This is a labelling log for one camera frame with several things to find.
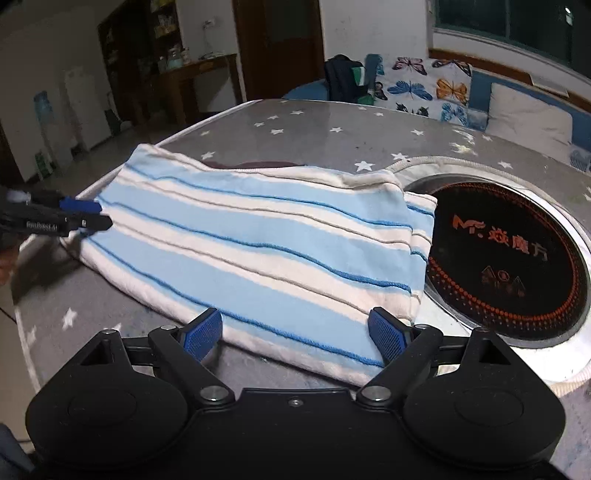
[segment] table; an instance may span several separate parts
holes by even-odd
[[[177,125],[184,128],[196,121],[199,107],[193,79],[212,70],[228,68],[234,89],[236,104],[242,103],[242,90],[236,68],[236,54],[223,55],[210,60],[200,60],[159,75],[160,91]]]
[[[398,166],[400,162],[411,166],[421,157],[454,157],[537,185],[591,231],[590,204],[584,197],[591,189],[590,177],[511,142],[487,139],[481,132],[402,112],[344,103],[263,100],[209,119],[165,141],[162,147],[197,159],[214,152],[212,160],[226,166],[281,160],[347,172],[356,172],[355,164],[361,161],[378,170],[390,166],[395,158]],[[511,168],[504,170],[500,162]],[[34,338],[27,351],[42,385],[103,328],[117,326],[122,336],[143,336],[171,322],[114,289],[69,257],[56,242],[45,242],[39,248],[24,259],[13,294],[25,336]],[[77,316],[73,327],[63,330],[62,318],[69,309]],[[206,365],[237,394],[243,387],[335,385],[331,379],[229,345],[222,345]],[[589,480],[590,385],[561,401],[567,427],[553,463],[573,480]]]

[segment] shelf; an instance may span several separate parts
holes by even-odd
[[[167,31],[165,33],[161,33],[160,35],[158,35],[157,27],[154,27],[154,34],[155,34],[156,40],[159,40],[163,37],[167,37],[175,32],[178,32],[178,27],[176,25],[174,26],[174,28],[172,30]]]
[[[161,12],[162,10],[169,8],[171,5],[174,5],[174,3],[175,3],[174,0],[170,0],[170,2],[168,2],[167,4],[160,5],[156,10],[152,10],[150,8],[150,13],[157,14],[157,13]]]

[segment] gray tablecloth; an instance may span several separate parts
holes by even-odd
[[[341,103],[266,100],[200,125],[163,148],[198,160],[205,155],[227,166],[288,161],[348,172],[356,172],[358,164],[379,170],[395,161],[407,161],[406,157],[464,158],[535,184],[591,229],[591,205],[584,195],[591,189],[589,177],[499,138],[401,112]],[[117,327],[122,336],[142,336],[171,323],[115,290],[69,256],[57,241],[45,241],[25,262],[12,290],[41,385],[103,328]],[[207,366],[237,393],[243,387],[335,385],[330,379],[228,345],[210,355]],[[573,479],[589,480],[589,385],[563,397],[562,402],[568,425],[553,462]]]

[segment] screw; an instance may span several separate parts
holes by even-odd
[[[386,387],[380,385],[372,385],[371,387],[365,387],[361,394],[371,401],[386,401],[392,396],[392,392]]]
[[[230,392],[219,385],[211,385],[209,387],[203,388],[199,394],[205,400],[222,401],[230,394]]]
[[[292,398],[287,404],[290,407],[301,407],[304,404],[304,401],[299,398]]]

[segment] white pillow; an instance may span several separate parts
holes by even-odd
[[[570,163],[570,114],[499,83],[492,84],[486,133]]]

